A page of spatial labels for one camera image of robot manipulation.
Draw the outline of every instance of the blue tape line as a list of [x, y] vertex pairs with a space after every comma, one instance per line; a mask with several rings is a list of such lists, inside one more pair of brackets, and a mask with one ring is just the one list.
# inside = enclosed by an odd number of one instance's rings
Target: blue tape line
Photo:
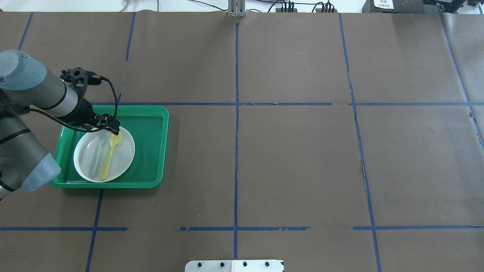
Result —
[[237, 260], [239, 224], [239, 23], [235, 24], [235, 173], [234, 173], [234, 260]]
[[478, 229], [484, 230], [484, 226], [377, 226], [377, 227], [353, 227], [353, 230], [435, 230], [435, 229]]
[[101, 213], [101, 204], [103, 203], [104, 189], [99, 191], [99, 200], [97, 201], [96, 217], [94, 218], [94, 226], [92, 227], [91, 246], [89, 247], [88, 262], [86, 265], [86, 272], [91, 268], [92, 252], [94, 250], [94, 242], [96, 241], [97, 224], [99, 222], [99, 214]]
[[96, 231], [128, 231], [127, 227], [98, 227]]
[[[91, 103], [93, 105], [113, 106], [113, 102], [97, 102]], [[121, 106], [125, 105], [143, 105], [143, 106], [235, 106], [235, 103], [198, 103], [198, 102], [124, 102], [119, 103]]]
[[[340, 29], [341, 29], [341, 39], [343, 41], [343, 51], [345, 53], [345, 63], [346, 63], [346, 72], [348, 74], [348, 84], [349, 84], [349, 89], [351, 91], [351, 102], [352, 102], [352, 108], [353, 108], [353, 115], [355, 119], [355, 126], [356, 126], [356, 134], [358, 137], [358, 146], [360, 148], [360, 159], [362, 162], [363, 166], [363, 178], [364, 178], [364, 185], [366, 189], [366, 202], [368, 204], [368, 212], [370, 214], [370, 223], [371, 226], [375, 226], [375, 220], [373, 218], [373, 208], [371, 205], [371, 196], [370, 196], [370, 187], [368, 185], [368, 177], [366, 174], [366, 164], [364, 161], [364, 153], [363, 153], [363, 144], [362, 144], [362, 139], [361, 139], [361, 134], [360, 134], [360, 125], [358, 124], [358, 118], [357, 118], [357, 112], [356, 112], [356, 106], [355, 106], [355, 95], [353, 91], [353, 84], [351, 83], [351, 77], [349, 76], [349, 60], [348, 60], [348, 51], [346, 48], [346, 39], [345, 39], [345, 31], [343, 29], [343, 18], [341, 17], [341, 13], [338, 13], [339, 16], [339, 24], [340, 24]], [[373, 229], [372, 230], [372, 235], [373, 235], [373, 248], [375, 250], [375, 259], [377, 262], [377, 270], [378, 272], [381, 272], [381, 264], [380, 264], [380, 253], [378, 250], [378, 241], [377, 241], [377, 232]]]
[[135, 28], [136, 12], [133, 12], [133, 18], [131, 19], [131, 29], [129, 30], [128, 46], [126, 47], [126, 61], [129, 57], [129, 49], [131, 47], [131, 38], [133, 37], [133, 29]]
[[[95, 102], [93, 105], [114, 105], [113, 102]], [[143, 106], [236, 106], [237, 103], [226, 102], [125, 102], [119, 105]], [[332, 106], [332, 103], [239, 103], [238, 106]]]
[[477, 133], [477, 137], [479, 138], [479, 142], [481, 144], [481, 149], [484, 151], [484, 141], [481, 135], [481, 131], [479, 129], [479, 126], [477, 125], [476, 121], [476, 115], [474, 114], [474, 110], [472, 109], [472, 106], [470, 104], [469, 96], [467, 94], [466, 86], [464, 85], [464, 80], [462, 79], [462, 75], [460, 73], [459, 66], [457, 65], [457, 61], [455, 60], [455, 55], [454, 51], [452, 50], [451, 42], [449, 40], [449, 35], [447, 34], [447, 27], [445, 26], [444, 22], [444, 15], [442, 12], [440, 13], [440, 21], [442, 22], [442, 27], [444, 29], [444, 36], [445, 36], [445, 42], [447, 43], [447, 47], [449, 48], [451, 57], [452, 57], [452, 62], [454, 63], [455, 71], [457, 72], [457, 76], [459, 77], [459, 82], [460, 86], [462, 87], [462, 91], [464, 92], [464, 97], [466, 98], [467, 105], [469, 107], [469, 113], [472, 115], [472, 122], [474, 123], [474, 128]]
[[92, 227], [0, 227], [0, 231], [92, 231]]
[[181, 227], [180, 231], [233, 231], [233, 227]]
[[240, 103], [241, 106], [332, 106], [332, 103]]
[[30, 26], [30, 23], [32, 22], [32, 17], [33, 17], [33, 12], [30, 13], [29, 20], [27, 21], [27, 25], [25, 26], [24, 34], [22, 35], [22, 39], [20, 40], [20, 44], [18, 45], [18, 50], [22, 49], [25, 36], [27, 36], [27, 31], [29, 31], [29, 26]]
[[239, 227], [239, 231], [277, 231], [277, 230], [288, 230], [288, 231], [306, 231], [311, 227]]
[[[306, 231], [311, 227], [238, 227], [237, 231]], [[180, 231], [233, 231], [233, 227], [181, 227]]]
[[349, 106], [467, 106], [466, 103], [350, 103]]

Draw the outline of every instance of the metal bracket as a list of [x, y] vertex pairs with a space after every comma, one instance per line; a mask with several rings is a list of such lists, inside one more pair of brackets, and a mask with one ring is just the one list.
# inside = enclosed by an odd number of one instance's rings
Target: metal bracket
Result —
[[227, 12], [229, 17], [245, 17], [247, 14], [245, 0], [228, 0]]
[[189, 261], [185, 272], [284, 272], [282, 260]]

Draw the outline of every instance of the white plate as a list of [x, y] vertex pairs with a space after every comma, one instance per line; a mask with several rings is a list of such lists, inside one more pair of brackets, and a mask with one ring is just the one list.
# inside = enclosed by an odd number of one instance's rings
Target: white plate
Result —
[[[122, 175], [131, 165], [135, 157], [135, 141], [131, 134], [123, 127], [120, 127], [120, 134], [122, 134], [121, 142], [114, 148], [111, 156], [111, 165], [105, 180], [99, 179], [99, 172], [104, 162], [104, 158], [109, 150], [110, 132], [101, 130], [94, 133], [86, 133], [77, 143], [74, 149], [74, 167], [79, 175], [87, 181], [91, 182], [106, 182], [111, 181]], [[97, 141], [99, 137], [105, 137], [106, 141], [101, 146], [99, 153], [99, 160], [97, 162], [96, 172], [93, 177], [88, 177], [87, 174], [91, 167], [94, 167], [93, 161], [97, 151]]]

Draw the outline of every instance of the table surface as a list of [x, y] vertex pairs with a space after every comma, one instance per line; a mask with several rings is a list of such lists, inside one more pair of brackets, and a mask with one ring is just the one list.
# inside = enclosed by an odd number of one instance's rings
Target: table surface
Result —
[[[0, 202], [0, 271], [481, 271], [480, 15], [0, 13], [0, 50], [170, 112], [152, 189]], [[86, 98], [112, 103], [109, 86]], [[59, 126], [23, 120], [54, 152]]]

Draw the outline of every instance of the metal plate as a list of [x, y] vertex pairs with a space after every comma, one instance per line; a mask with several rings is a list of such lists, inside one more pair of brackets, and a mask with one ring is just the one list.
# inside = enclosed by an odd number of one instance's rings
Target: metal plate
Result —
[[283, 272], [282, 260], [211, 260], [189, 261], [185, 272]]

